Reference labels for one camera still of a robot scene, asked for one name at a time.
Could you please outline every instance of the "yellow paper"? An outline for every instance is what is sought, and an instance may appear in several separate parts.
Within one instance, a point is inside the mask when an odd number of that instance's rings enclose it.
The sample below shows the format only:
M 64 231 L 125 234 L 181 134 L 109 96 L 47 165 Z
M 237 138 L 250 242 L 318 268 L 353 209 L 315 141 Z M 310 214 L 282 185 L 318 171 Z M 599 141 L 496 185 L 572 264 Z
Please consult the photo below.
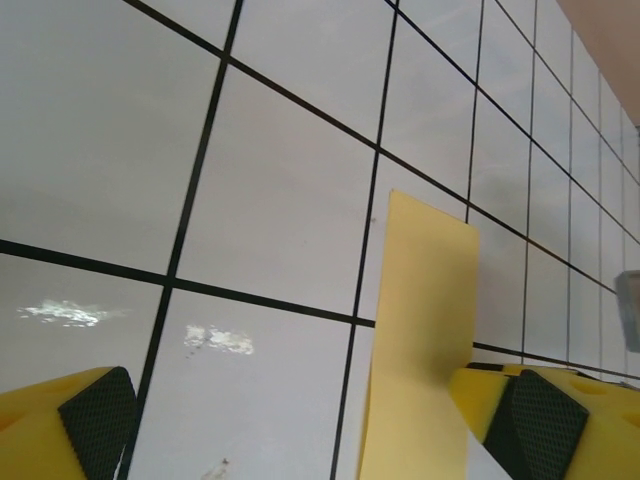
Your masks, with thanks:
M 392 192 L 361 480 L 462 480 L 468 428 L 449 396 L 471 359 L 478 234 Z

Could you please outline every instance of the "white tile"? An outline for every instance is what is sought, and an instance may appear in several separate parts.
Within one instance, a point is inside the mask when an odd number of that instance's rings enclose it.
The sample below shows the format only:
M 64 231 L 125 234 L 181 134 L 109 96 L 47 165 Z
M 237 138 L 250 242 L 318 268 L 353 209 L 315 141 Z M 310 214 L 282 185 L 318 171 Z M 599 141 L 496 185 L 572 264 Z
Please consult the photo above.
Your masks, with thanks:
M 358 316 L 375 320 L 382 273 L 384 237 L 387 230 L 389 194 L 391 190 L 408 193 L 432 207 L 464 221 L 466 207 L 448 193 L 380 155 L 376 175 L 375 196 L 371 210 L 367 258 L 362 279 Z
M 636 180 L 640 180 L 640 151 L 638 131 L 626 113 L 622 112 L 622 149 L 624 163 Z
M 541 0 L 538 5 L 536 49 L 569 89 L 571 79 L 571 24 L 556 0 Z
M 382 1 L 247 0 L 232 53 L 375 140 L 392 18 Z
M 513 22 L 495 0 L 486 1 L 479 83 L 527 131 L 532 61 L 533 49 Z
M 164 272 L 218 61 L 79 0 L 6 6 L 0 59 L 4 238 Z
M 118 365 L 138 388 L 161 287 L 8 255 L 0 271 L 0 393 Z
M 529 139 L 478 95 L 471 201 L 524 233 L 528 175 Z
M 593 198 L 600 198 L 600 135 L 578 107 L 572 105 L 571 175 Z
M 626 170 L 624 175 L 624 227 L 636 238 L 640 238 L 640 187 Z
M 569 254 L 570 182 L 549 157 L 532 146 L 529 236 L 565 260 Z
M 480 4 L 480 0 L 403 0 L 400 9 L 471 78 L 475 78 Z
M 223 49 L 235 0 L 146 0 L 145 3 Z
M 604 77 L 600 77 L 600 131 L 611 148 L 622 156 L 620 102 Z
M 535 77 L 533 138 L 568 171 L 570 97 L 539 58 L 536 58 Z
M 131 478 L 328 478 L 349 328 L 174 292 Z
M 525 241 L 471 211 L 480 232 L 475 341 L 520 351 L 524 298 Z
M 473 86 L 398 19 L 382 146 L 466 195 Z
M 602 368 L 624 373 L 625 350 L 616 296 L 602 289 Z
M 571 263 L 600 276 L 600 207 L 577 185 L 571 187 Z
M 622 273 L 623 231 L 613 219 L 602 212 L 602 277 L 600 281 L 614 288 L 614 279 Z
M 372 165 L 371 149 L 230 69 L 179 276 L 351 313 Z
M 600 366 L 600 286 L 571 271 L 569 361 Z
M 336 480 L 358 478 L 374 330 L 356 327 Z
M 618 221 L 622 222 L 622 163 L 606 143 L 601 150 L 602 206 Z
M 518 364 L 520 363 L 520 357 L 516 355 L 509 355 L 507 353 L 491 352 L 489 350 L 474 348 L 471 361 L 480 363 L 499 363 L 501 365 L 508 363 Z
M 536 14 L 536 2 L 531 0 L 498 0 L 522 33 L 533 42 L 533 20 Z
M 500 464 L 469 432 L 467 443 L 467 480 L 510 480 Z
M 577 33 L 573 33 L 573 98 L 594 125 L 598 125 L 599 107 L 598 66 L 589 55 Z
M 568 267 L 530 245 L 527 272 L 524 350 L 566 360 Z

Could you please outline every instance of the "gray object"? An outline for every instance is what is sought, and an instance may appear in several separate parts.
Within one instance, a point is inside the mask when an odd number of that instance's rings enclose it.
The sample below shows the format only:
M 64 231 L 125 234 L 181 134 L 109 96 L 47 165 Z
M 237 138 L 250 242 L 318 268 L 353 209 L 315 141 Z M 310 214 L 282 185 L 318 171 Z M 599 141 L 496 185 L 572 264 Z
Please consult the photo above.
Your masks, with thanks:
M 640 353 L 640 270 L 618 275 L 616 296 L 627 350 Z

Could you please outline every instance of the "tile wall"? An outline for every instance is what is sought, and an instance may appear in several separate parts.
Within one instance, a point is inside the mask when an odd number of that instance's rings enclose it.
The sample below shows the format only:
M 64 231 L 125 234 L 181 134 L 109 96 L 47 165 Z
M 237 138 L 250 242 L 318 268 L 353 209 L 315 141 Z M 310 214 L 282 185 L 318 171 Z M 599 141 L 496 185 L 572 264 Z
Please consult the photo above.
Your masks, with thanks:
M 355 478 L 392 188 L 480 230 L 478 360 L 640 381 L 637 133 L 554 0 L 0 9 L 0 391 L 125 366 L 118 478 Z

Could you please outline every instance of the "black textured pad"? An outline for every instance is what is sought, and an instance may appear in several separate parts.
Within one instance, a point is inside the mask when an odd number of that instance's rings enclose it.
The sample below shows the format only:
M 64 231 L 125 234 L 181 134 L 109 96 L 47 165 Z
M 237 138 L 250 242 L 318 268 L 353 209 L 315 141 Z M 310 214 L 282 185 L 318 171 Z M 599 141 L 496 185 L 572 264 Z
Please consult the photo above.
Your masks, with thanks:
M 580 370 L 572 370 L 576 372 L 576 375 L 582 378 L 590 378 L 591 380 L 598 380 L 596 377 L 592 377 L 591 375 L 587 375 L 586 373 L 582 373 Z
M 87 480 L 113 479 L 136 414 L 127 370 L 111 369 L 58 413 Z
M 514 480 L 561 480 L 589 412 L 532 370 L 509 380 L 485 448 Z
M 492 372 L 501 372 L 504 368 L 504 365 L 501 365 L 499 363 L 471 362 L 467 365 L 467 368 L 472 368 L 474 370 L 489 370 Z
M 513 480 L 534 480 L 511 412 L 511 401 L 518 378 L 520 377 L 510 377 L 507 381 L 483 445 Z

